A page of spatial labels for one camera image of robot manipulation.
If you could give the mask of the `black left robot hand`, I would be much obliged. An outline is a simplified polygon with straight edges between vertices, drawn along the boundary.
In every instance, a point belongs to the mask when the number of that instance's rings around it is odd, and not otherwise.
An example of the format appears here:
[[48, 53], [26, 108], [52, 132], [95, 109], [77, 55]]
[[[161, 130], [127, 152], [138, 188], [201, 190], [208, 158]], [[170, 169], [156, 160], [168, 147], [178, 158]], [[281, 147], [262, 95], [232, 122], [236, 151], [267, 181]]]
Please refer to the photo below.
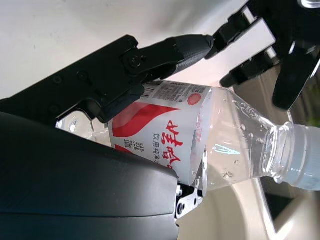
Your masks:
[[319, 66], [320, 2], [318, 0], [249, 0], [214, 34], [209, 60], [240, 39], [258, 22], [265, 23], [275, 42], [232, 69], [220, 80], [230, 88], [280, 65], [272, 103], [289, 110]]

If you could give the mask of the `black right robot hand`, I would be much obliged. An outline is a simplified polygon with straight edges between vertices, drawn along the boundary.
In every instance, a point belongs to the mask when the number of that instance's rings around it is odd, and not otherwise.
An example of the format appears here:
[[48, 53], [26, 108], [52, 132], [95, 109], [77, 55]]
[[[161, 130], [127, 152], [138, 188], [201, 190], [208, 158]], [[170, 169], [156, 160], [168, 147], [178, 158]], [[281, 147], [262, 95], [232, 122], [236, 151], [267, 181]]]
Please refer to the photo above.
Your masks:
[[176, 240], [176, 220], [203, 194], [177, 174], [56, 128], [75, 111], [105, 124], [144, 84], [202, 60], [210, 35], [138, 48], [130, 35], [0, 102], [3, 240]]

